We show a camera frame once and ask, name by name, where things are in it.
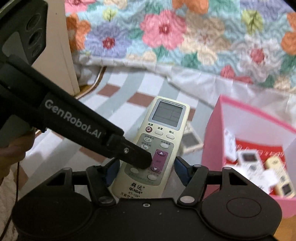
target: open box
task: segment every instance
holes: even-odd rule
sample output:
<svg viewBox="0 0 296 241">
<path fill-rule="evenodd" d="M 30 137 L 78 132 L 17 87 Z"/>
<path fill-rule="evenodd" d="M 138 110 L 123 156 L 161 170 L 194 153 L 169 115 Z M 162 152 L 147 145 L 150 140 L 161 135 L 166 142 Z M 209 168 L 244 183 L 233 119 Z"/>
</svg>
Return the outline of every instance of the open box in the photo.
<svg viewBox="0 0 296 241">
<path fill-rule="evenodd" d="M 240 140 L 282 146 L 287 171 L 296 187 L 296 129 L 255 107 L 220 96 L 205 132 L 202 165 L 209 170 L 221 171 L 226 163 L 223 135 L 225 128 Z M 209 186 L 206 194 L 216 189 L 217 187 Z M 283 218 L 296 215 L 296 197 L 270 196 L 281 206 Z"/>
</svg>

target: floral fabric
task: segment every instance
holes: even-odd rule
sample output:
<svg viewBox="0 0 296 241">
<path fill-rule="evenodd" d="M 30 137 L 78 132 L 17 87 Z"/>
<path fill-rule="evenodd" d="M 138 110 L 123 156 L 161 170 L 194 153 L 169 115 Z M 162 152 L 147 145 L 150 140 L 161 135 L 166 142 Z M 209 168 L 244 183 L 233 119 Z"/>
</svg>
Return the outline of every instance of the floral fabric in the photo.
<svg viewBox="0 0 296 241">
<path fill-rule="evenodd" d="M 73 53 L 296 93 L 296 13 L 283 0 L 66 0 L 65 8 Z"/>
</svg>

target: quilted blanket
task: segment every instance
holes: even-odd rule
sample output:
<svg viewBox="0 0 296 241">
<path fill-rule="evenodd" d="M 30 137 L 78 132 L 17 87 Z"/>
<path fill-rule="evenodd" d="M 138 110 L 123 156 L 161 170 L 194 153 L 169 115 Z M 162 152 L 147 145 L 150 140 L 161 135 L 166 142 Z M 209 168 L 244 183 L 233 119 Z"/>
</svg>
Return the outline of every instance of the quilted blanket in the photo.
<svg viewBox="0 0 296 241">
<path fill-rule="evenodd" d="M 283 0 L 66 0 L 65 10 L 74 62 L 145 68 L 212 105 L 219 94 L 278 101 L 277 116 L 296 125 L 286 106 L 296 13 Z"/>
</svg>

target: silver screw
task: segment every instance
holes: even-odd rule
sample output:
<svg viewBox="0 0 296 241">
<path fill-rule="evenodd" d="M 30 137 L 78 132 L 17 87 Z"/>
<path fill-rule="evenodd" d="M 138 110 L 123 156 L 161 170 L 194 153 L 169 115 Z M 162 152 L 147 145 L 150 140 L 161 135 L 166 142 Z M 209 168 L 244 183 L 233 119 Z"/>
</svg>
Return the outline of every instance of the silver screw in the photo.
<svg viewBox="0 0 296 241">
<path fill-rule="evenodd" d="M 182 203 L 193 203 L 195 201 L 194 197 L 191 196 L 183 196 L 180 198 Z"/>
<path fill-rule="evenodd" d="M 102 197 L 99 198 L 99 202 L 103 203 L 103 204 L 111 203 L 111 202 L 113 202 L 113 197 L 111 197 L 111 196 L 102 196 Z"/>
</svg>

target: purple button panel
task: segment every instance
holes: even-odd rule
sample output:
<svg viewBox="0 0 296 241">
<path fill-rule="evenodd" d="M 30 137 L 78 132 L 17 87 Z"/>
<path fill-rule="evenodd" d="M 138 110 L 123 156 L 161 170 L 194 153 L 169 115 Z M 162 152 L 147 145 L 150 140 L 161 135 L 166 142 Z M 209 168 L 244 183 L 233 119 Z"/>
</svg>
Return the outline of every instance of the purple button panel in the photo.
<svg viewBox="0 0 296 241">
<path fill-rule="evenodd" d="M 156 168 L 155 172 L 161 172 L 163 170 L 163 166 L 165 164 L 167 156 L 167 152 L 160 149 L 156 149 L 154 156 L 152 158 L 151 170 L 153 171 Z"/>
</svg>

